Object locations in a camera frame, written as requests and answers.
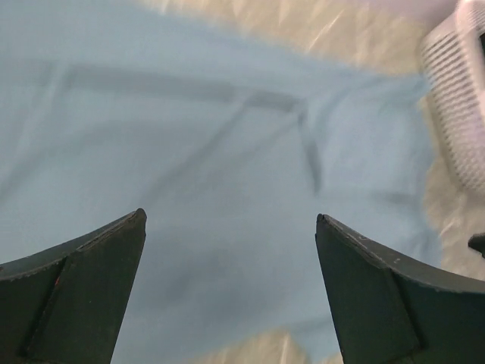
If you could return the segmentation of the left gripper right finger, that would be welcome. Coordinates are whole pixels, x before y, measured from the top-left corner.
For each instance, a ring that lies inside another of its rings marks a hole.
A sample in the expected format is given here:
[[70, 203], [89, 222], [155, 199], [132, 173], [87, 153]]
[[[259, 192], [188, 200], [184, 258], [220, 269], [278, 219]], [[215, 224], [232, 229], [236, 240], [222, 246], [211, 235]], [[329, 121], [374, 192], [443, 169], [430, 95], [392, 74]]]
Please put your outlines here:
[[482, 363], [484, 283], [319, 215], [315, 242], [345, 363]]

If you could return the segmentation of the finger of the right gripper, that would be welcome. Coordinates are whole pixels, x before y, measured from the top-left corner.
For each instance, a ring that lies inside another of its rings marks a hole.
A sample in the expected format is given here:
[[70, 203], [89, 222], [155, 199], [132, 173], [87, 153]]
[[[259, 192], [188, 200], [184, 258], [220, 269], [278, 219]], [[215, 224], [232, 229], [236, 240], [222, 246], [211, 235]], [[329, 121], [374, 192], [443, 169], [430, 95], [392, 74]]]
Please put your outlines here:
[[474, 234], [468, 241], [468, 247], [485, 258], [485, 234]]

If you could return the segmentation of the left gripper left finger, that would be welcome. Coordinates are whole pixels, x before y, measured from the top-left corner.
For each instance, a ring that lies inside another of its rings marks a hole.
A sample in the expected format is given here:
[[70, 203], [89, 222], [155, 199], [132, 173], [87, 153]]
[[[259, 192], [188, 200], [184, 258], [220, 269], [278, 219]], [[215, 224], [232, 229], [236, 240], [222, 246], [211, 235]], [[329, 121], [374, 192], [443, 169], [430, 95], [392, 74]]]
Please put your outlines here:
[[3, 363], [109, 363], [146, 239], [137, 209], [1, 265]]

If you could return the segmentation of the blue t shirt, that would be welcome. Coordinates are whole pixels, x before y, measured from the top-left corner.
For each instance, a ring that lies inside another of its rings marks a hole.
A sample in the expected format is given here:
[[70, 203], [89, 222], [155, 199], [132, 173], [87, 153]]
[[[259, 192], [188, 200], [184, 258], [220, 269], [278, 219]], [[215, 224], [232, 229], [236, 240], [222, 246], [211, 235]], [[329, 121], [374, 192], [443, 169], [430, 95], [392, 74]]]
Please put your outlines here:
[[440, 262], [426, 90], [130, 3], [3, 1], [1, 259], [142, 208], [116, 363], [278, 326], [321, 359], [338, 344], [318, 214]]

